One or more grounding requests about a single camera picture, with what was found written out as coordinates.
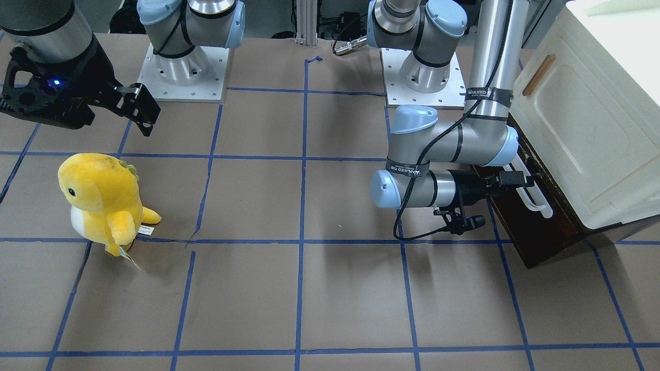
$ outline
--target white tag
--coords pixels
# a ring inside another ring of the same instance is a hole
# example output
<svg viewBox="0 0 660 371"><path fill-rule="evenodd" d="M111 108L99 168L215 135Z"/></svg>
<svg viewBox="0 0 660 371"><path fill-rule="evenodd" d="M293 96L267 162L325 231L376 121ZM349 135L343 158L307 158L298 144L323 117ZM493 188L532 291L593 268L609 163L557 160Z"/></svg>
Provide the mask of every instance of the white tag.
<svg viewBox="0 0 660 371"><path fill-rule="evenodd" d="M137 232L139 234L146 234L147 236L151 236L151 234L154 232L154 227L146 226L146 225L140 225L140 228L137 229Z"/></svg>

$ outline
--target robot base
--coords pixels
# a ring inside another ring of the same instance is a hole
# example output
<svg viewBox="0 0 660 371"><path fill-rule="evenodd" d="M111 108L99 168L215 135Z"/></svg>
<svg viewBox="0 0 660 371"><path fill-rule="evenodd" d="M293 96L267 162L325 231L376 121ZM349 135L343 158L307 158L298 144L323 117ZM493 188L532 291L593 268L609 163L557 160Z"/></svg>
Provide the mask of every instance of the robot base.
<svg viewBox="0 0 660 371"><path fill-rule="evenodd" d="M138 82L147 86L159 102L207 102L219 103L224 91L229 49L201 46L209 58L210 66L205 78L191 85L174 85L165 81L158 72L153 58L154 48L149 44Z"/></svg>
<svg viewBox="0 0 660 371"><path fill-rule="evenodd" d="M444 89L436 93L417 92L401 80L401 66L411 52L391 48L381 49L383 75L387 91L387 105L397 107L403 104L419 104L445 109L462 110L465 103L465 83L458 65L456 54L451 57L451 77Z"/></svg>

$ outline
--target dark wooden stand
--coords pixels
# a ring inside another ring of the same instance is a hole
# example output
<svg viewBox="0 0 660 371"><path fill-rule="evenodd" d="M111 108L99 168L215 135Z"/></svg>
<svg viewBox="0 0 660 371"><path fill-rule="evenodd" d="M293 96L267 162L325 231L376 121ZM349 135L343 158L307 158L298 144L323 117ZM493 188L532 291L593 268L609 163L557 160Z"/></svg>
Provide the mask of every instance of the dark wooden stand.
<svg viewBox="0 0 660 371"><path fill-rule="evenodd" d="M566 196L511 116L509 116L508 125L518 131L520 143L518 155L526 163L529 171L533 173L534 180L554 211L552 218L545 219L540 213L528 210L514 191L502 197L492 198L494 210L500 217L526 267L532 268L562 250L583 242L588 242L596 248L609 246L660 222L660 215L656 215L596 230L587 228L580 222ZM489 176L501 171L502 168L475 166L475 170L480 176Z"/></svg>

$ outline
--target white belly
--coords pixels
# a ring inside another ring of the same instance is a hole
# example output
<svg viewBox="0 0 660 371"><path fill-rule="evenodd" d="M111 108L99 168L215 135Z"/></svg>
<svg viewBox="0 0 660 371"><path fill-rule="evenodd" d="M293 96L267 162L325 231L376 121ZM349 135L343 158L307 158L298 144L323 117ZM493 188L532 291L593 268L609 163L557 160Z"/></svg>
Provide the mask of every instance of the white belly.
<svg viewBox="0 0 660 371"><path fill-rule="evenodd" d="M78 234L80 234L82 237L85 237L83 211L75 206L71 206L71 225L73 226L73 229L78 232Z"/></svg>

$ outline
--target white handle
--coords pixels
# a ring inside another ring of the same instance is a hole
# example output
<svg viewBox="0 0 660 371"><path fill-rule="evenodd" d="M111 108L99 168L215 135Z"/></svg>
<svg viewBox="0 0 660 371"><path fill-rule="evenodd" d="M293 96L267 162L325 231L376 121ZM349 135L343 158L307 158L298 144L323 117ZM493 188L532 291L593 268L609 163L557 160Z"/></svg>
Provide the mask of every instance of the white handle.
<svg viewBox="0 0 660 371"><path fill-rule="evenodd" d="M520 159L520 156L518 155L515 156L510 165L504 166L504 169L507 171L522 171L526 176L531 175L525 166L525 163L522 161L522 159ZM552 217L552 207L550 207L550 203L545 198L543 192L541 192L536 183L534 183L532 187L516 188L516 191L518 192L520 199L523 200L523 203L529 210L541 212L541 215L543 215L543 217L546 219Z"/></svg>

